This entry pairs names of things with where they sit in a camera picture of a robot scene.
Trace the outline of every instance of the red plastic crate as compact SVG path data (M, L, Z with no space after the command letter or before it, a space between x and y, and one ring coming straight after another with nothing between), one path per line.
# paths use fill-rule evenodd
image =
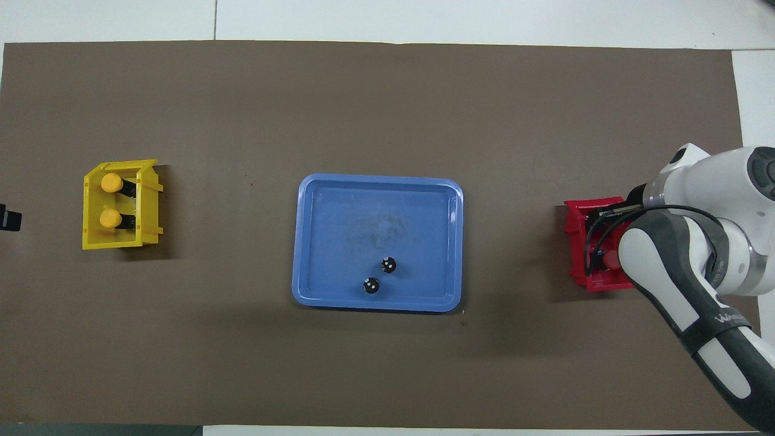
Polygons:
M573 260L573 267L570 270L570 275L573 277L573 281L577 285L581 285L587 288L589 292L611 291L613 289L626 289L632 288L632 283L621 269L609 269L607 271L601 269L592 270L592 276L587 277L584 274L584 242L587 239L587 214L592 210L609 206L616 202L624 201L622 197L608 197L606 199L593 199L593 200L568 200L565 202L565 206L568 208L568 216L565 220L565 233L568 234L570 239L570 254ZM619 246L619 241L622 239L622 235L629 226L630 222L625 222L618 228L614 229L605 241L601 245L602 250L616 250ZM600 236L603 234L607 227L601 226L592 234L590 239L589 252L594 250L594 246L600 240Z

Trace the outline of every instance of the yellow cap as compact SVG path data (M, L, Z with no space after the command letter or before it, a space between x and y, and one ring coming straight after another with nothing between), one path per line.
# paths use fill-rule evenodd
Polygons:
M99 215L99 223L113 229L121 223L121 214L116 209L105 209Z
M109 172L102 176L100 185L105 192L118 192L124 186L124 181L115 172Z

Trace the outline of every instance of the white floor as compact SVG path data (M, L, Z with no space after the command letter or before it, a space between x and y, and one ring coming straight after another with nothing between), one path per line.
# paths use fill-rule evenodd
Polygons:
M0 0L0 52L4 43L212 39L734 50L743 143L775 142L775 7L762 0ZM775 343L775 292L759 306ZM206 433L236 434L229 428Z

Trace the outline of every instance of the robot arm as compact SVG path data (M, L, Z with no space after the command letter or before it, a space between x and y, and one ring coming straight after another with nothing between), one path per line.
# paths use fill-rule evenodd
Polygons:
M774 162L772 148L708 156L683 146L645 187L642 204L691 206L718 223L676 209L651 210L632 223L618 247L622 270L716 390L743 420L773 433L775 349L719 293L759 295L775 288L775 265L767 267L775 258L769 256Z

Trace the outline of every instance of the blue tray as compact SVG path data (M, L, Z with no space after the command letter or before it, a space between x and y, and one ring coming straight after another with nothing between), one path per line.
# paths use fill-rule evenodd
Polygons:
M391 274L380 268L395 259ZM298 188L293 295L307 306L447 312L460 302L463 190L442 178L313 174ZM374 294L363 289L379 280Z

